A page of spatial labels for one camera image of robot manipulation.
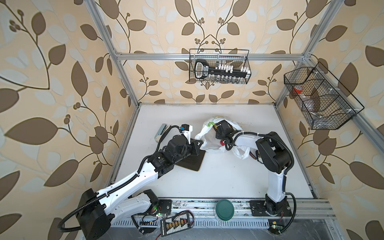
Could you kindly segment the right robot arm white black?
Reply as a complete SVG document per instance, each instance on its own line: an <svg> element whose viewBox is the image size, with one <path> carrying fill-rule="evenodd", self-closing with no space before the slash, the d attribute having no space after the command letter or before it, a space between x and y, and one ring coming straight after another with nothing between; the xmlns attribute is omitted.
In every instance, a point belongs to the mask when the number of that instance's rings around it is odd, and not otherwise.
<svg viewBox="0 0 384 240"><path fill-rule="evenodd" d="M288 206L286 194L287 173L295 160L292 152L276 132L259 134L235 130L228 121L214 124L216 138L221 140L227 151L234 147L255 150L250 156L261 162L269 171L269 185L266 194L265 210L276 216Z"/></svg>

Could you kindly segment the white plastic bag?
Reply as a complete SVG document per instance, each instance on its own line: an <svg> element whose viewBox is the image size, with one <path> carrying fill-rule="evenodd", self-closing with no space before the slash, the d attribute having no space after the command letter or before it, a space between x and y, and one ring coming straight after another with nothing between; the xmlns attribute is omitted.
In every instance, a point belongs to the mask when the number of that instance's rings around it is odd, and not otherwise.
<svg viewBox="0 0 384 240"><path fill-rule="evenodd" d="M203 141L201 150L212 154L229 151L239 159L246 159L257 150L256 137L246 135L238 123L222 116L205 121L195 139Z"/></svg>

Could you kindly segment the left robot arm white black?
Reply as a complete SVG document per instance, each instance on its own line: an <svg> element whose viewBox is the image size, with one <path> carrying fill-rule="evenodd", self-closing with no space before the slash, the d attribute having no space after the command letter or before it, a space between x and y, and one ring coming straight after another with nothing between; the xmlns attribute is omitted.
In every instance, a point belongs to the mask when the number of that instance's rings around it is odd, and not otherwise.
<svg viewBox="0 0 384 240"><path fill-rule="evenodd" d="M58 231L82 231L87 240L97 240L119 219L149 212L159 201L154 192L146 190L136 197L132 194L173 170L178 162L200 154L203 142L191 138L193 127L183 124L175 128L179 135L144 157L138 170L97 192L85 191L78 208L58 223Z"/></svg>

